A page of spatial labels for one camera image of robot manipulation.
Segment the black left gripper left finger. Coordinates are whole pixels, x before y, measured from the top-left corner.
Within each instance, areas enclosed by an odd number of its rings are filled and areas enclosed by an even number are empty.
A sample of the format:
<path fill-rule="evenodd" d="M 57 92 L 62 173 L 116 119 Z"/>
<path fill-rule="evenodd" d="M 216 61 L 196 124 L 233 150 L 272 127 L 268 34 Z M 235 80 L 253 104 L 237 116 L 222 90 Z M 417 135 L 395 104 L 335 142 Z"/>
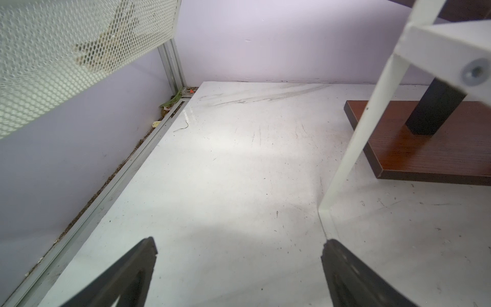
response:
<path fill-rule="evenodd" d="M 153 237 L 141 240 L 63 306 L 144 306 L 157 254 Z"/>

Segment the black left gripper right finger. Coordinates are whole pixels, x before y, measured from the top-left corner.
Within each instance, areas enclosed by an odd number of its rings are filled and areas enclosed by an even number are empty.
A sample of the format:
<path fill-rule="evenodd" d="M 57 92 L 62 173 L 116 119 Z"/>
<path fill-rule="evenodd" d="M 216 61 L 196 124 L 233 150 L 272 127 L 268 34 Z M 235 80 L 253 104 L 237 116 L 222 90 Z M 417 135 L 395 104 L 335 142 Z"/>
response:
<path fill-rule="evenodd" d="M 415 306 L 336 239 L 324 244 L 321 261 L 334 306 Z"/>

